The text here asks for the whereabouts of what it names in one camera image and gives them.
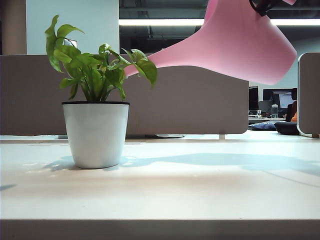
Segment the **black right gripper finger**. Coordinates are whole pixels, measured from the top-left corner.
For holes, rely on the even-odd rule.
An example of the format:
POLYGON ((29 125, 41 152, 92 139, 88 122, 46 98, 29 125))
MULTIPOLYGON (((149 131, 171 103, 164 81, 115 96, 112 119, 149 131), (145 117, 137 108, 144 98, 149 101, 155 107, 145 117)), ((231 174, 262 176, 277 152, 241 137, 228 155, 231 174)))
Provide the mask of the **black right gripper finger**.
POLYGON ((274 0, 249 0, 249 3, 251 7, 262 17, 275 6, 274 0))

